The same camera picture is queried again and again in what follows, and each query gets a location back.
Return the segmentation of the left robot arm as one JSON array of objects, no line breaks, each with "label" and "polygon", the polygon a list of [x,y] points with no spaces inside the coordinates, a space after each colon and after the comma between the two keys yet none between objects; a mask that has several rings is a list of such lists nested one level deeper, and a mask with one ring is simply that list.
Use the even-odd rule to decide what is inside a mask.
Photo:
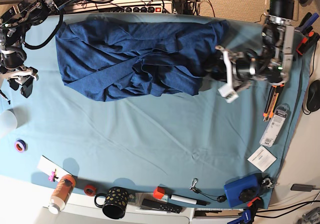
[{"label": "left robot arm", "polygon": [[299,0],[265,0],[261,54],[250,48],[233,52],[217,46],[220,56],[209,65],[209,76],[228,83],[235,91],[247,88],[253,80],[267,81],[275,87],[284,85],[294,58],[296,31],[292,21],[299,15],[295,11],[298,4]]}]

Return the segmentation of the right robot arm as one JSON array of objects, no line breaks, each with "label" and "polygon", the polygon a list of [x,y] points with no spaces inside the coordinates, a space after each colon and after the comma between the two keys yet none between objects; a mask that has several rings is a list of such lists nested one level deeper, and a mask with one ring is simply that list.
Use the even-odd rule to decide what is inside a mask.
[{"label": "right robot arm", "polygon": [[[37,69],[27,67],[26,49],[38,50],[46,46],[63,22],[63,7],[74,0],[22,0],[0,17],[0,81],[7,81],[10,88],[19,90],[28,98],[33,82],[39,79]],[[58,24],[49,37],[41,44],[25,42],[26,33],[32,26],[42,24],[48,16],[57,14]]]}]

